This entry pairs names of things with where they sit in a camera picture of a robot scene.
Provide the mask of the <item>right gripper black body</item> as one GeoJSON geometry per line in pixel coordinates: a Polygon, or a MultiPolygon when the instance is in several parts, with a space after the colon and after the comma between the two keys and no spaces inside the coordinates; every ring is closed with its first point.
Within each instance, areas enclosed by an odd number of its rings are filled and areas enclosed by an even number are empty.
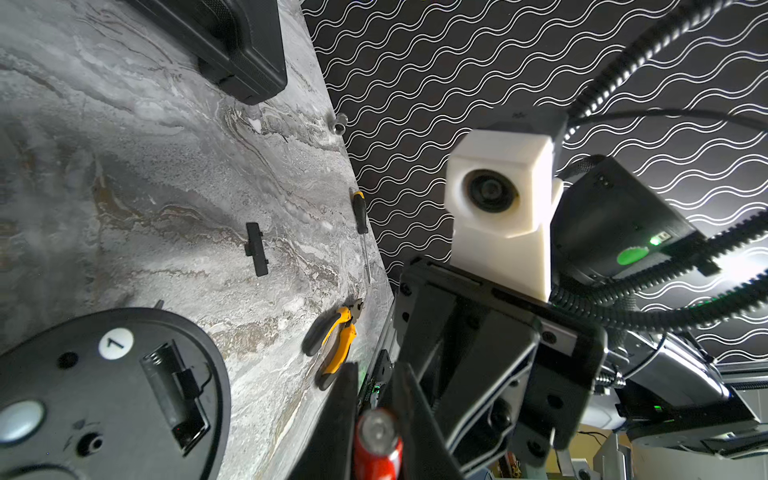
{"type": "Polygon", "coordinates": [[[605,330],[469,272],[417,257],[394,304],[400,351],[461,474],[506,453],[542,466],[576,435],[605,330]]]}

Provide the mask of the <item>yellow-handled pliers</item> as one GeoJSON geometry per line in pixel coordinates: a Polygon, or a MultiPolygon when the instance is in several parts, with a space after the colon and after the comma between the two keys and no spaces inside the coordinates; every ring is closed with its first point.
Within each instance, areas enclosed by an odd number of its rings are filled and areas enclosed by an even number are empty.
{"type": "Polygon", "coordinates": [[[304,355],[313,357],[323,350],[327,353],[315,377],[319,390],[325,391],[332,385],[347,361],[363,309],[364,300],[353,299],[319,316],[305,334],[301,343],[304,355]]]}

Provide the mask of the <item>black battery cover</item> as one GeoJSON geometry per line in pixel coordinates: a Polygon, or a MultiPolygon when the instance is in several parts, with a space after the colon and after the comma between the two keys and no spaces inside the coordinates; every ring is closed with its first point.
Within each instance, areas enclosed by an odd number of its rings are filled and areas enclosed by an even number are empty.
{"type": "Polygon", "coordinates": [[[269,273],[269,260],[265,255],[263,232],[257,222],[247,222],[246,230],[247,242],[244,245],[245,254],[252,259],[256,276],[266,276],[269,273]]]}

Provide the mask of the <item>red AA battery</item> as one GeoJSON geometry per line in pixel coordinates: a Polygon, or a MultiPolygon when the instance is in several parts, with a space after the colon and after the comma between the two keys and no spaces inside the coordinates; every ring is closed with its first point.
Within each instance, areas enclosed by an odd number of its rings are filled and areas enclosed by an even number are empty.
{"type": "Polygon", "coordinates": [[[358,480],[396,480],[402,464],[403,442],[396,418],[383,408],[369,409],[358,419],[353,468],[358,480]]]}

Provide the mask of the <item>black plastic tool case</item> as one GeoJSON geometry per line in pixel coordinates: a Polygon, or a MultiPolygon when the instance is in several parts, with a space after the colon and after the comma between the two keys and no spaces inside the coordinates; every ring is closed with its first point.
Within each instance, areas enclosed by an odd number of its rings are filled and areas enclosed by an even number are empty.
{"type": "Polygon", "coordinates": [[[200,74],[246,105],[288,83],[276,0],[134,0],[130,5],[198,59],[200,74]]]}

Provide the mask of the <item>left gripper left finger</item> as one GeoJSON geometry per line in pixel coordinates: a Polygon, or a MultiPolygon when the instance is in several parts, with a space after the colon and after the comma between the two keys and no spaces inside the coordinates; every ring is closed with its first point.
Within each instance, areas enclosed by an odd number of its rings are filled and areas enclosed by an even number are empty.
{"type": "Polygon", "coordinates": [[[288,479],[351,479],[354,428],[358,416],[358,364],[337,371],[327,401],[288,479]]]}

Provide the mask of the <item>small metal socket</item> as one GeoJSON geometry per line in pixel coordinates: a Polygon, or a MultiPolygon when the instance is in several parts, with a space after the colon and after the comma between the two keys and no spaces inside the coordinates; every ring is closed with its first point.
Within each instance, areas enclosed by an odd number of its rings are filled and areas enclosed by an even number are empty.
{"type": "Polygon", "coordinates": [[[331,124],[331,130],[335,135],[343,136],[347,130],[348,125],[348,117],[343,114],[339,113],[334,119],[331,124]]]}

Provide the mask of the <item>white twin-bell alarm clock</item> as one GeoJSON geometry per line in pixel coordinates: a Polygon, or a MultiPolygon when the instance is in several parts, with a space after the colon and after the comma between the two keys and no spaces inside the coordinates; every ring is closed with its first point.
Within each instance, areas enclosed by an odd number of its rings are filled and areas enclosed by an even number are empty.
{"type": "Polygon", "coordinates": [[[228,374],[195,323],[157,308],[68,320],[1,357],[5,479],[214,479],[228,374]]]}

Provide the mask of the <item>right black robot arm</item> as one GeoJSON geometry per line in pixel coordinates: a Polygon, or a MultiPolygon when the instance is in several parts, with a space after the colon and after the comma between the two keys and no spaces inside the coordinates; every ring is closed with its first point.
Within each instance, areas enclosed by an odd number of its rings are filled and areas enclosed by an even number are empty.
{"type": "Polygon", "coordinates": [[[567,449],[598,398],[611,428],[650,446],[730,458],[764,451],[756,414],[692,338],[767,302],[767,277],[691,306],[642,312],[635,293],[763,236],[758,213],[712,237],[609,155],[565,168],[562,146],[604,123],[606,100],[655,54],[725,8],[685,1],[656,21],[567,109],[500,112],[448,159],[448,263],[406,266],[401,344],[385,405],[408,479],[463,479],[506,454],[532,466],[567,449]]]}

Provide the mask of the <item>black yellow screwdriver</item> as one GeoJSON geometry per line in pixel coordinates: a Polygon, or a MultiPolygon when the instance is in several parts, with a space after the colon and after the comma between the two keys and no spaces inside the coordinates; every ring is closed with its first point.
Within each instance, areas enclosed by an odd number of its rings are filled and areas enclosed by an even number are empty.
{"type": "Polygon", "coordinates": [[[356,222],[356,230],[360,238],[362,258],[363,258],[363,270],[366,275],[366,283],[369,284],[372,280],[371,270],[369,264],[368,249],[366,243],[366,235],[369,232],[367,221],[367,208],[365,196],[361,191],[356,191],[352,194],[352,209],[356,222]]]}

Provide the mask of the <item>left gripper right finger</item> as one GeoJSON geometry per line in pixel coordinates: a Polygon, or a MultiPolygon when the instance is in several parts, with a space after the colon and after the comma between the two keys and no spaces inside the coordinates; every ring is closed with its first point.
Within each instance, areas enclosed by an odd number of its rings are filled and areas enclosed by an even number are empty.
{"type": "Polygon", "coordinates": [[[409,364],[395,364],[391,408],[403,440],[402,479],[462,479],[409,364]]]}

